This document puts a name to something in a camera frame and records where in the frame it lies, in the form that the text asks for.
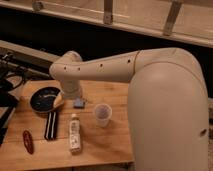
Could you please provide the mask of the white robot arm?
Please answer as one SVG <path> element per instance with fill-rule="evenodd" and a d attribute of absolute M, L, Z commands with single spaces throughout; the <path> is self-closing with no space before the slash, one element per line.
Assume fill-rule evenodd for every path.
<path fill-rule="evenodd" d="M 64 54 L 49 68 L 65 98 L 81 80 L 125 82 L 135 171 L 208 171 L 209 104 L 199 62 L 181 48 L 138 50 L 83 62 Z"/>

